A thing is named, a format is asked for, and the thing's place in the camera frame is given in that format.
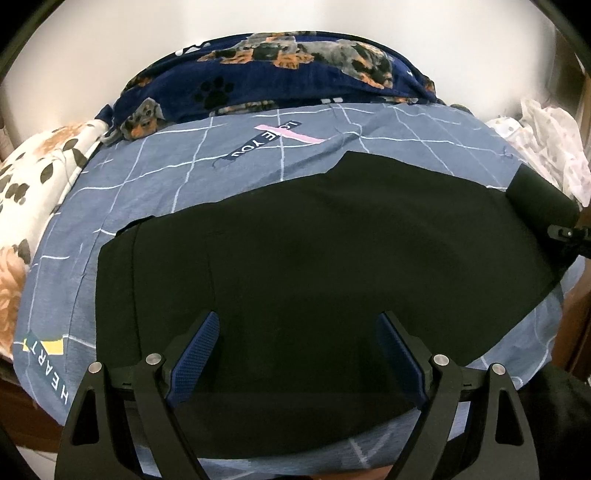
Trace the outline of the black pants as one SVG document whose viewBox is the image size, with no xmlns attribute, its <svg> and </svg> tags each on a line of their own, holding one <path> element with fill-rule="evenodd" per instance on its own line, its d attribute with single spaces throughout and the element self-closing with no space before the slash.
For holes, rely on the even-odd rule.
<svg viewBox="0 0 591 480">
<path fill-rule="evenodd" d="M 163 353 L 202 313 L 221 330 L 175 410 L 195 453 L 321 448 L 406 413 L 377 320 L 469 364 L 574 262 L 508 192 L 349 152 L 324 174 L 148 218 L 100 250 L 97 356 Z"/>
</svg>

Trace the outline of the white patterned cloth pile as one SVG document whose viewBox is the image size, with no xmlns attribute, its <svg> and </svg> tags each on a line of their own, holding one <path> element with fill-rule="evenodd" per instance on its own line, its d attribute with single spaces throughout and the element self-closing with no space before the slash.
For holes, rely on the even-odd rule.
<svg viewBox="0 0 591 480">
<path fill-rule="evenodd" d="M 590 205 L 590 167 L 575 119 L 559 107 L 521 101 L 522 116 L 486 122 L 538 174 L 582 206 Z"/>
</svg>

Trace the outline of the white floral pillow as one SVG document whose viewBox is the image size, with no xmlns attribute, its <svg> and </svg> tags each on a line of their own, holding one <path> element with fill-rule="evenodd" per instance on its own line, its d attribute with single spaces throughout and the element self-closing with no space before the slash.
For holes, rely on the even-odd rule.
<svg viewBox="0 0 591 480">
<path fill-rule="evenodd" d="M 1 164 L 1 358 L 13 340 L 27 274 L 49 220 L 100 145 L 93 119 L 36 134 Z"/>
</svg>

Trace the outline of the blue grid bedsheet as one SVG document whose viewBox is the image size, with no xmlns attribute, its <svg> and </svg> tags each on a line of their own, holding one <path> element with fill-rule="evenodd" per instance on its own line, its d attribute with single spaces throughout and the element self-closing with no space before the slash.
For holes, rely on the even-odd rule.
<svg viewBox="0 0 591 480">
<path fill-rule="evenodd" d="M 325 172 L 348 151 L 384 155 L 490 188 L 519 154 L 474 116 L 443 105 L 331 104 L 212 117 L 101 149 L 50 220 L 21 302 L 14 368 L 63 423 L 96 356 L 100 248 L 131 221 Z"/>
</svg>

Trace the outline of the navy dog print blanket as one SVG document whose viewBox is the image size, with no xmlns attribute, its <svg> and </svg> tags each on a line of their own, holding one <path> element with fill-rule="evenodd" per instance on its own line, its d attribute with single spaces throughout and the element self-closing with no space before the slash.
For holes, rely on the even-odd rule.
<svg viewBox="0 0 591 480">
<path fill-rule="evenodd" d="M 250 33 L 191 45 L 130 79 L 98 114 L 101 141 L 134 141 L 212 116 L 322 102 L 437 102 L 434 82 L 380 43 L 324 31 Z"/>
</svg>

